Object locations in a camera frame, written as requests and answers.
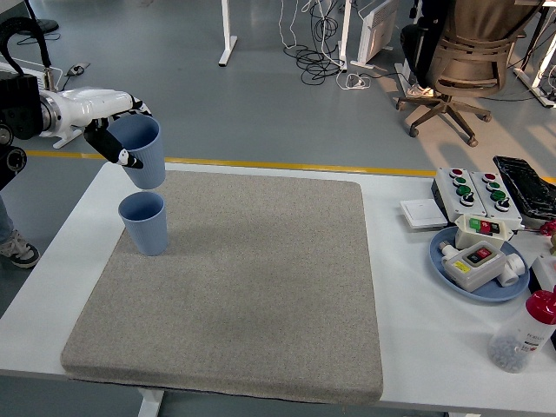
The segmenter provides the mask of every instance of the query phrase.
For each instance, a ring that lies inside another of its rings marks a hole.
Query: red button
[[[491,182],[491,181],[494,181],[495,179],[496,179],[495,174],[484,174],[483,175],[483,181],[484,182]]]
[[[481,222],[480,223],[480,232],[481,233],[490,233],[490,222]]]
[[[492,254],[492,252],[485,247],[483,247],[483,248],[481,248],[477,251],[477,255],[480,256],[482,259],[485,259],[486,257],[490,256],[491,254]]]
[[[463,175],[463,171],[461,169],[454,168],[450,171],[450,176],[452,178],[455,178],[456,176],[462,176],[462,175]]]

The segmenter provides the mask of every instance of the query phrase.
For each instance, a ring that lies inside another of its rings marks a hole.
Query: gray carpet pad
[[[70,378],[323,403],[381,397],[358,184],[169,171],[156,192],[169,246],[144,256],[123,232],[63,350]]]

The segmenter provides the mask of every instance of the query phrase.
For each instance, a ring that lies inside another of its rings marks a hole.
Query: stacked cups
[[[164,148],[156,119],[145,115],[125,116],[110,124],[108,131],[142,161],[142,169],[123,168],[139,189],[154,189],[164,182]],[[152,191],[129,195],[120,203],[118,214],[139,252],[155,256],[166,249],[166,203],[161,195]]]

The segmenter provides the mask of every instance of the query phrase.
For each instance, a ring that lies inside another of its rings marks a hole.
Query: chair base
[[[475,139],[475,133],[461,116],[460,112],[474,113],[475,115],[480,116],[484,122],[490,122],[492,119],[489,110],[470,106],[469,104],[461,102],[453,102],[451,96],[444,94],[436,97],[400,97],[398,98],[396,109],[403,110],[404,103],[413,103],[430,108],[427,113],[411,124],[411,128],[409,129],[409,135],[411,137],[416,137],[419,134],[417,126],[426,122],[428,119],[440,114],[448,114],[469,136],[467,144],[471,147],[475,147],[479,144],[479,142]]]

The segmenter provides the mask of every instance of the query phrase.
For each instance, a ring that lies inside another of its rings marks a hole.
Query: blue tray
[[[442,265],[442,252],[438,248],[438,245],[442,241],[448,241],[453,246],[455,243],[455,234],[458,231],[457,227],[453,228],[444,228],[436,236],[431,240],[431,245],[429,248],[431,262],[434,265],[434,268],[438,272],[439,277],[442,279],[442,282],[446,283],[450,288],[454,289],[458,293],[463,294],[466,297],[473,298],[475,300],[481,301],[491,301],[491,302],[500,302],[500,301],[508,301],[512,298],[517,297],[529,285],[529,267],[527,266],[523,256],[521,256],[520,252],[517,251],[512,245],[508,242],[504,242],[502,245],[501,251],[505,255],[510,254],[517,254],[520,256],[523,263],[525,263],[525,273],[520,275],[518,281],[511,285],[510,287],[502,287],[498,280],[493,279],[487,282],[485,285],[478,287],[472,293],[466,291],[463,288],[458,287],[453,281],[448,277],[444,270],[444,266]]]

